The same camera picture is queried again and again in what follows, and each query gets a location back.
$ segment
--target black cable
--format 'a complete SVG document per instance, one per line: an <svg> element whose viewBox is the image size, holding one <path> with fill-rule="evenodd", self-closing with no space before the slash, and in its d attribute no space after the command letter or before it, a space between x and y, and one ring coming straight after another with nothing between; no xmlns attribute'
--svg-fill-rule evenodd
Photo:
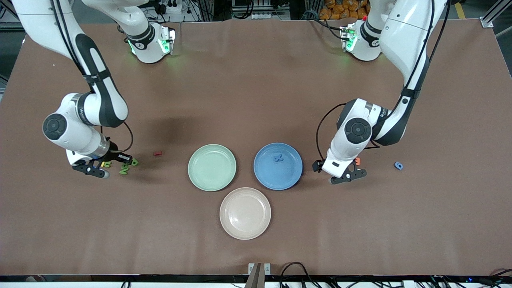
<svg viewBox="0 0 512 288"><path fill-rule="evenodd" d="M128 283L128 286L126 288L132 287L132 282L130 280L125 280L123 284L121 284L121 288L125 288L124 285Z"/></svg>
<svg viewBox="0 0 512 288"><path fill-rule="evenodd" d="M327 20L326 20L326 23L324 24L324 22L318 20L318 19L314 19L314 18L309 18L309 19L306 19L306 20L312 20L312 21L315 21L317 22L318 24L324 26L325 28L330 28L332 30L336 30L336 31L341 31L343 30L342 28L339 28L339 27L334 27L334 26L331 26L327 23Z"/></svg>
<svg viewBox="0 0 512 288"><path fill-rule="evenodd" d="M284 286L283 285L283 274L284 272L286 271L286 269L288 269L288 267L292 266L292 265L300 265L302 267L302 270L304 271L304 274L306 274L306 276L308 277L309 281L311 283L313 283L313 285L315 285L315 287L317 288L322 288L322 286L320 286L320 284L318 284L318 282L315 282L313 281L313 279L311 279L311 276L309 276L308 274L308 271L306 270L306 267L304 267L304 265L300 262L291 262L290 264L286 265L283 270L281 271L281 277L279 278L279 288L286 288L288 287L288 285Z"/></svg>
<svg viewBox="0 0 512 288"><path fill-rule="evenodd" d="M423 54L423 51L425 51L426 43L427 43L427 40L429 39L430 32L432 30L432 24L434 23L435 4L434 4L434 0L430 0L430 2L431 2L431 6L432 6L432 13L430 15L429 28L426 31L425 40L423 40L423 46L421 47L421 51L419 52L418 59L416 60L416 64L414 65L414 68L411 72L411 76L409 76L409 80L407 80L407 84L405 85L406 89L409 86L409 83L411 82L411 80L413 79L413 75L414 75L414 72L416 72L416 68L418 68L419 61L421 60L421 55Z"/></svg>
<svg viewBox="0 0 512 288"><path fill-rule="evenodd" d="M359 282L361 282L361 281L356 281L356 282L348 285L346 288L352 288L354 285L358 284Z"/></svg>
<svg viewBox="0 0 512 288"><path fill-rule="evenodd" d="M130 129L130 126L128 126L128 124L126 124L126 121L123 122L123 124L126 126L126 128L128 128L128 131L130 132L130 145L128 146L128 148L126 149L123 149L123 150L114 150L114 151L111 151L111 152L114 152L114 153L120 153L120 152L126 152L128 151L132 145L133 145L133 132L132 132L132 129Z"/></svg>
<svg viewBox="0 0 512 288"><path fill-rule="evenodd" d="M434 279L434 276L430 276L430 279L432 279L432 284L433 284L436 288L441 288L441 286L437 283L436 279Z"/></svg>
<svg viewBox="0 0 512 288"><path fill-rule="evenodd" d="M200 17L199 17L199 13L197 13L197 11L196 11L196 6L195 6L195 5L192 5L192 8L194 9L194 13L195 13L195 14L196 14L196 16L197 16L197 22L201 22L201 19L200 19Z"/></svg>
<svg viewBox="0 0 512 288"><path fill-rule="evenodd" d="M512 269L506 269L506 270L501 271L499 273L492 274L491 276L500 276L500 275L503 275L503 274L508 273L508 272L512 272Z"/></svg>
<svg viewBox="0 0 512 288"><path fill-rule="evenodd" d="M71 57L72 57L73 61L75 62L75 65L78 68L78 70L82 73L82 75L85 75L86 73L85 73L82 65L78 61L78 56L76 55L75 49L73 48L73 43L71 42L71 37L70 37L69 31L68 31L68 25L66 24L66 20L64 19L64 13L62 12L62 7L60 6L60 0L56 0L56 1L57 1L57 7L59 8L60 18L62 19L62 25L64 26L64 31L66 32L66 37L68 39L69 52L71 53Z"/></svg>
<svg viewBox="0 0 512 288"><path fill-rule="evenodd" d="M2 12L2 10L3 10L4 12L3 12L3 13L2 13L2 15L0 16L0 19L2 19L2 18L4 17L4 15L5 15L5 12L7 12L7 9L6 9L6 8L4 8L3 6L0 6L0 12Z"/></svg>
<svg viewBox="0 0 512 288"><path fill-rule="evenodd" d="M52 10L53 10L53 16L55 17L55 22L57 23L57 27L59 28L59 32L60 32L60 36L62 37L62 41L64 42L64 45L66 47L66 49L68 50L68 53L70 55L70 58L71 60L75 63L76 67L78 68L78 70L82 73L83 75L83 72L82 72L82 67L80 66L80 64L77 62L77 59L74 58L74 54L71 52L72 50L72 47L69 46L69 43L66 42L66 36L64 35L64 31L62 30L62 26L60 25L60 20L59 20L59 17L58 17L58 14L57 14L57 8L55 7L55 1L54 0L51 0L50 1L50 4L52 5Z"/></svg>
<svg viewBox="0 0 512 288"><path fill-rule="evenodd" d="M210 12L208 12L208 10L205 10L205 9L199 7L199 4L197 4L197 3L196 3L196 5L197 5L197 8L199 9L199 11L203 11L203 12L205 12L206 14L210 15L213 18L214 15L211 14Z"/></svg>
<svg viewBox="0 0 512 288"><path fill-rule="evenodd" d="M253 9L254 9L254 2L252 0L250 0L250 3L247 4L247 11L245 11L245 14L242 17L238 17L238 16L235 16L235 15L233 15L233 17L236 18L236 19L246 19L249 16L251 16Z"/></svg>
<svg viewBox="0 0 512 288"><path fill-rule="evenodd" d="M198 20L196 20L196 17L194 16L194 14L192 14L192 9L191 9L191 7L190 7L190 6L191 6L191 4L190 4L190 0L188 0L188 8L187 8L187 11L190 11L190 13L191 13L192 18L194 19L194 21L197 21L197 22L198 22Z"/></svg>
<svg viewBox="0 0 512 288"><path fill-rule="evenodd" d="M336 106L334 106L334 108L332 108L331 110L329 110L329 112L327 112L327 114L325 114L322 119L320 120L320 123L318 123L318 127L316 128L316 149L318 150L318 153L320 155L320 159L322 161L324 161L324 156L322 155L322 153L320 152L320 146L318 145L318 131L320 130L320 125L322 125L322 122L325 120L325 118L331 114L332 111L334 111L334 109L340 107L340 106L343 106L343 105L346 105L347 103L342 103L342 104L338 104Z"/></svg>
<svg viewBox="0 0 512 288"><path fill-rule="evenodd" d="M375 149L375 148L380 148L379 145L375 144L375 142L373 140L370 139L370 142L373 144L373 147L365 147L363 150L366 150L366 149Z"/></svg>
<svg viewBox="0 0 512 288"><path fill-rule="evenodd" d="M197 4L197 9L199 9L199 12L201 13L201 20L202 20L203 22L205 22L206 17L204 16L204 13L203 13L203 10L201 9L201 7L199 7L199 1L197 1L197 0L193 0L193 2L196 2L196 4Z"/></svg>
<svg viewBox="0 0 512 288"><path fill-rule="evenodd" d="M446 21L448 20L448 13L450 12L450 0L446 1L446 15L444 16L443 25L441 26L441 30L439 31L439 35L437 36L436 44L434 45L434 49L432 49L432 53L430 53L430 61L434 58L434 53L436 53L437 45L439 44L439 40L441 40L441 35L444 31L444 26L446 26Z"/></svg>
<svg viewBox="0 0 512 288"><path fill-rule="evenodd" d="M467 288L466 286L462 285L461 283L459 282L456 282L456 281L453 281L453 280L450 280L451 282L455 283L455 285L459 286L460 288Z"/></svg>
<svg viewBox="0 0 512 288"><path fill-rule="evenodd" d="M388 288L400 288L402 286L392 286L391 283L388 282L388 284L385 284L384 282L373 282L374 284L377 284L377 283L380 283L381 286L385 286L385 287L388 287Z"/></svg>
<svg viewBox="0 0 512 288"><path fill-rule="evenodd" d="M329 24L327 24L327 20L324 20L324 22L325 22L325 27L329 28L329 31L331 31L331 33L332 33L332 35L334 35L334 37L341 39L341 40L346 40L346 41L350 40L346 37L341 37L341 36L336 35L336 33L334 33L334 31L332 31L331 26Z"/></svg>

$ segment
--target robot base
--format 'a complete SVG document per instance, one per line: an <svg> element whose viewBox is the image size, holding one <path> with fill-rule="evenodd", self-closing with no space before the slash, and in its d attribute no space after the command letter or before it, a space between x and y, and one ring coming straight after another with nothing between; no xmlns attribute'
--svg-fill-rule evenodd
<svg viewBox="0 0 512 288"><path fill-rule="evenodd" d="M371 47L368 42L362 38L361 35L358 35L361 31L361 25L363 25L363 23L363 20L358 20L353 24L349 24L347 27L340 27L346 28L346 30L340 31L341 37L350 39L349 41L342 40L342 47L343 51L349 52L359 60L372 61L377 59L382 51L380 46Z"/></svg>

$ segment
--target wire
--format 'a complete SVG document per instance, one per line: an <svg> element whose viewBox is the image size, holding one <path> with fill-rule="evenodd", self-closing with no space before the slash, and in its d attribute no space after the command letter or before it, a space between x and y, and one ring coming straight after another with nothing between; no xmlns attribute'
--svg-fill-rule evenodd
<svg viewBox="0 0 512 288"><path fill-rule="evenodd" d="M373 144L373 147L365 147L363 150L380 148L380 146L375 144L375 142L372 139L370 139L370 142Z"/></svg>
<svg viewBox="0 0 512 288"><path fill-rule="evenodd" d="M401 287L403 287L403 286L392 286L391 283L389 283L389 282L388 282L388 284L385 284L384 282L380 282L380 285L385 286L385 287L389 287L389 288L401 288Z"/></svg>
<svg viewBox="0 0 512 288"><path fill-rule="evenodd" d="M302 14L301 20L319 20L318 12L313 9L308 9Z"/></svg>
<svg viewBox="0 0 512 288"><path fill-rule="evenodd" d="M246 19L248 18L249 16L251 16L252 14L252 11L254 9L254 2L252 0L250 0L251 2L249 4L247 4L247 11L245 11L245 14L242 16L242 17L238 17L236 15L233 15L234 18L236 19Z"/></svg>
<svg viewBox="0 0 512 288"><path fill-rule="evenodd" d="M7 12L7 9L6 9L6 8L4 8L3 6L0 6L0 12L2 12L2 10L3 10L4 12L3 12L3 13L2 13L2 15L0 16L0 19L2 19L2 18L4 17L4 15L5 15L5 12Z"/></svg>
<svg viewBox="0 0 512 288"><path fill-rule="evenodd" d="M131 282L130 280L125 280L125 281L123 282L123 284L121 284L121 288L124 288L124 285L125 285L126 283L128 283L128 286L126 286L126 288L130 288L130 287L132 287L132 282Z"/></svg>
<svg viewBox="0 0 512 288"><path fill-rule="evenodd" d="M500 275L503 275L503 274L508 273L508 272L512 272L512 269L506 269L506 270L501 271L499 273L492 274L491 276L500 276Z"/></svg>
<svg viewBox="0 0 512 288"><path fill-rule="evenodd" d="M324 24L322 21L317 20L317 19L310 18L310 19L306 19L306 20L313 20L313 21L317 22L318 24L320 24L320 25L322 25L322 26L324 26L324 27L326 27L326 28L327 28L327 27L330 27L332 30L336 30L336 31L341 31L341 30L343 30L342 28L334 27L334 26L331 26L331 25L329 25L329 24L327 24L327 23L325 23L325 24Z"/></svg>
<svg viewBox="0 0 512 288"><path fill-rule="evenodd" d="M437 36L436 44L434 45L434 49L432 49L432 53L430 53L430 61L434 58L434 53L436 53L437 45L439 44L439 40L441 40L441 35L444 31L444 26L446 26L446 21L448 20L448 13L450 12L450 0L446 1L446 15L444 16L443 25L441 26L441 30L439 31L439 35Z"/></svg>
<svg viewBox="0 0 512 288"><path fill-rule="evenodd" d="M451 282L455 283L457 286L461 287L461 288L467 288L466 286L462 285L461 283L459 282L456 282L456 281L453 281L453 280L450 280Z"/></svg>
<svg viewBox="0 0 512 288"><path fill-rule="evenodd" d="M416 72L416 68L418 68L419 61L421 60L421 55L423 54L423 51L425 51L426 42L429 39L430 32L432 31L432 24L434 23L435 4L434 4L434 0L430 0L430 2L431 2L431 6L432 6L432 13L430 15L429 29L426 31L425 40L423 40L423 46L421 47L421 51L419 52L418 59L416 60L416 64L414 65L413 71L411 72L411 76L409 76L409 80L407 80L407 84L405 85L406 89L409 86L409 83L411 83L411 80L413 79L413 75Z"/></svg>
<svg viewBox="0 0 512 288"><path fill-rule="evenodd" d="M197 6L197 8L199 9L199 11L203 11L203 12L205 12L206 14L210 15L212 18L214 17L214 15L213 15L212 13L208 12L208 10L205 10L205 9L203 9L203 8L199 7L199 4L198 4L198 3L195 3L194 1L192 1L192 3L193 3L193 4L195 4L195 5Z"/></svg>
<svg viewBox="0 0 512 288"><path fill-rule="evenodd" d="M66 36L64 35L64 31L62 30L62 26L60 25L60 20L59 20L58 14L57 14L57 9L55 7L55 1L57 1L57 4L60 8L59 0L51 0L50 4L52 5L53 16L55 17L55 22L57 23L57 27L59 28L60 36L62 37L62 41L64 42L64 45L66 46L66 48L68 50L71 60L75 63L76 67L82 73L82 75L84 75L83 69L82 69L80 63L78 62L76 55L74 54L73 47L72 46L70 47L71 42L66 41ZM65 20L64 20L64 15L62 13L62 10L60 10L60 17L62 19L62 23L64 24Z"/></svg>
<svg viewBox="0 0 512 288"><path fill-rule="evenodd" d="M133 145L133 132L132 132L132 129L130 129L130 126L128 126L128 124L126 124L126 121L124 121L124 122L123 122L123 124L126 126L126 128L128 128L128 131L130 132L130 138L131 138L131 140L130 140L130 145L129 145L129 146L128 146L128 148L126 148L126 149L123 149L123 150L113 150L113 151L111 151L111 152L114 152L114 153L126 152L126 151L128 151L128 150L132 147L132 145Z"/></svg>
<svg viewBox="0 0 512 288"><path fill-rule="evenodd" d="M358 284L359 282L361 282L361 281L356 281L356 282L348 285L346 288L352 288L354 285Z"/></svg>
<svg viewBox="0 0 512 288"><path fill-rule="evenodd" d="M278 10L277 10L277 9L275 9L274 11L275 11L275 15L279 18L279 20L284 21L284 20L281 18L281 16L279 15Z"/></svg>
<svg viewBox="0 0 512 288"><path fill-rule="evenodd" d="M199 17L199 13L197 13L197 11L196 11L196 6L195 6L195 5L192 5L192 8L194 9L194 13L195 13L195 14L196 14L196 16L197 16L197 22L201 22L201 19L200 19L200 17Z"/></svg>
<svg viewBox="0 0 512 288"><path fill-rule="evenodd" d="M331 31L331 33L332 33L332 35L334 35L334 37L341 39L341 40L346 40L346 41L350 40L346 37L341 37L341 36L336 35L336 33L334 33L334 31L332 31L332 27L329 24L327 24L327 20L324 20L324 22L325 22L325 27L329 28L329 31Z"/></svg>
<svg viewBox="0 0 512 288"><path fill-rule="evenodd" d="M334 106L334 108L332 108L331 110L329 110L329 112L327 112L327 114L324 115L324 117L322 117L322 119L320 120L320 123L318 123L318 127L316 128L316 149L318 150L318 153L320 155L320 159L322 161L324 161L324 156L322 155L322 153L320 152L320 146L318 145L318 131L320 130L320 126L322 125L322 122L324 122L325 118L331 114L332 111L334 111L334 109L340 107L340 106L343 106L343 105L346 105L347 103L341 103L341 104L338 104L336 106Z"/></svg>
<svg viewBox="0 0 512 288"><path fill-rule="evenodd" d="M322 286L320 286L320 284L318 284L318 282L315 282L313 281L313 279L311 279L311 276L309 276L308 274L308 271L306 270L306 267L304 267L304 265L300 262L291 262L290 264L286 265L283 270L281 271L281 277L279 278L279 288L285 288L285 287L288 287L288 285L284 286L283 285L283 274L284 272L286 271L286 269L288 269L288 267L292 266L292 265L300 265L302 267L302 270L304 271L304 274L306 274L306 276L308 277L309 281L311 283L313 283L313 285L315 285L315 287L317 288L322 288Z"/></svg>

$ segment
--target power strip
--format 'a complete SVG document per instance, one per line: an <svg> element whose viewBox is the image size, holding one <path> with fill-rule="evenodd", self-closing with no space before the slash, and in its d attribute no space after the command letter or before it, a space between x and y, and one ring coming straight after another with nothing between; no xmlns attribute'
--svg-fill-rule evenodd
<svg viewBox="0 0 512 288"><path fill-rule="evenodd" d="M251 14L251 19L270 19L270 18L272 18L272 14L270 12Z"/></svg>
<svg viewBox="0 0 512 288"><path fill-rule="evenodd" d="M167 10L165 13L169 13L169 14L181 14L181 11L183 10L183 5L182 4L178 4L176 7L167 7Z"/></svg>

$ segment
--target green plate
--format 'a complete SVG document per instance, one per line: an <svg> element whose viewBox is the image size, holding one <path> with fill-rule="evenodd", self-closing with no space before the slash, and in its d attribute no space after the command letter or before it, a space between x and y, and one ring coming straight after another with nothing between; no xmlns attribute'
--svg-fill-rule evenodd
<svg viewBox="0 0 512 288"><path fill-rule="evenodd" d="M188 162L188 176L192 183L204 191L217 191L234 178L237 161L233 153L218 144L197 149Z"/></svg>

